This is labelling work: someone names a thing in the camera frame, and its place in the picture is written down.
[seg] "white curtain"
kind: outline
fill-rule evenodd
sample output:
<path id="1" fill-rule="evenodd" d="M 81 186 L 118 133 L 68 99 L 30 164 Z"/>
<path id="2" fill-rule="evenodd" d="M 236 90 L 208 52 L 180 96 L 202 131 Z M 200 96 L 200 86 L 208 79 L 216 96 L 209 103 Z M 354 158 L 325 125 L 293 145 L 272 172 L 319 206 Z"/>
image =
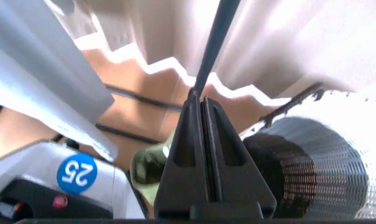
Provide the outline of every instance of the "white curtain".
<path id="1" fill-rule="evenodd" d="M 113 161 L 116 145 L 94 126 L 112 103 L 42 0 L 0 1 L 0 105 L 37 118 Z"/>
<path id="2" fill-rule="evenodd" d="M 148 64 L 175 57 L 196 76 L 218 4 L 73 0 L 55 14 L 73 39 L 99 32 L 111 51 L 136 42 Z M 213 71 L 271 98 L 321 81 L 376 100 L 376 0 L 242 0 Z"/>

